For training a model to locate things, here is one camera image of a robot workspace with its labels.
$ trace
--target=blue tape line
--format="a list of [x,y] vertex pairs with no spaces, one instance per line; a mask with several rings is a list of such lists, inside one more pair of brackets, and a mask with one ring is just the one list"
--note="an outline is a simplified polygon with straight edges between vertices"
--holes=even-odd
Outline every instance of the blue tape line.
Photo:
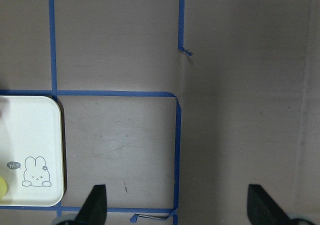
[[56,211],[55,206],[0,206],[0,209]]
[[156,97],[175,98],[167,91],[111,91],[111,90],[58,90],[58,96],[110,96],[110,97]]
[[136,223],[138,218],[145,218],[145,219],[152,219],[152,220],[159,220],[159,221],[166,221],[169,218],[176,216],[177,210],[173,209],[167,216],[154,216],[154,215],[147,215],[147,214],[137,214],[135,213],[131,218],[131,223]]
[[0,90],[0,95],[3,96],[52,96],[52,94],[53,92],[51,90]]
[[50,26],[50,57],[51,57],[51,87],[52,98],[57,101],[57,55],[56,55],[56,25],[55,0],[49,0],[49,26]]
[[178,225],[178,215],[176,214],[176,215],[174,215],[173,216],[173,225]]
[[62,215],[62,209],[61,209],[61,201],[57,203],[56,205],[56,216],[61,217]]
[[184,48],[185,35],[185,0],[179,0],[179,17],[178,17],[178,49],[188,56],[192,56],[192,52]]
[[[79,206],[62,206],[64,212],[79,212]],[[147,214],[167,214],[172,208],[127,208],[127,207],[108,207],[108,213],[147,213]]]
[[175,209],[179,207],[181,121],[182,121],[182,110],[177,98],[176,113],[175,113],[174,195],[173,195],[173,207]]

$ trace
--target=cartoon rabbit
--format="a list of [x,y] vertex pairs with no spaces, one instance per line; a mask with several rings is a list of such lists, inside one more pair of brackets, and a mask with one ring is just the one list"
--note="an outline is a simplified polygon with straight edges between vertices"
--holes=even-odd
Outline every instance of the cartoon rabbit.
[[46,166],[46,160],[42,156],[34,158],[29,156],[24,161],[25,171],[23,174],[25,187],[50,187],[50,174]]

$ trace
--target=yellow object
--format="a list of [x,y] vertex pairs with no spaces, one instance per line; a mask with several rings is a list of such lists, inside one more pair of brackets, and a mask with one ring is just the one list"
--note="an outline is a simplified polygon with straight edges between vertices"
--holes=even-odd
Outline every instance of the yellow object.
[[4,178],[0,176],[0,199],[2,199],[4,195],[6,195],[7,191],[8,186],[6,180],[4,180]]

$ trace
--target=scratch mark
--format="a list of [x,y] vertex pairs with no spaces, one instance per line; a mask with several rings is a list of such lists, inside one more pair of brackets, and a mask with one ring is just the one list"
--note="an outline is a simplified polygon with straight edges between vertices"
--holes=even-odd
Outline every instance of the scratch mark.
[[125,189],[125,192],[127,193],[127,192],[128,192],[128,189],[127,189],[126,181],[125,181],[125,180],[123,180],[123,182],[124,182],[124,189]]
[[93,149],[93,158],[98,158],[98,157],[105,157],[105,155],[107,155],[108,153],[112,153],[114,151],[118,151],[118,150],[122,150],[125,147],[125,145],[122,145],[120,147],[116,147],[110,150],[107,150],[105,152],[97,152],[95,151],[95,149]]

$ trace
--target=plastic tray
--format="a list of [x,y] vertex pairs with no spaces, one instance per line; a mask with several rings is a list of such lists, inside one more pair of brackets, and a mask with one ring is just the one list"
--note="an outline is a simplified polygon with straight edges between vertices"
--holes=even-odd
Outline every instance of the plastic tray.
[[0,96],[0,206],[58,203],[64,194],[61,112],[45,96]]

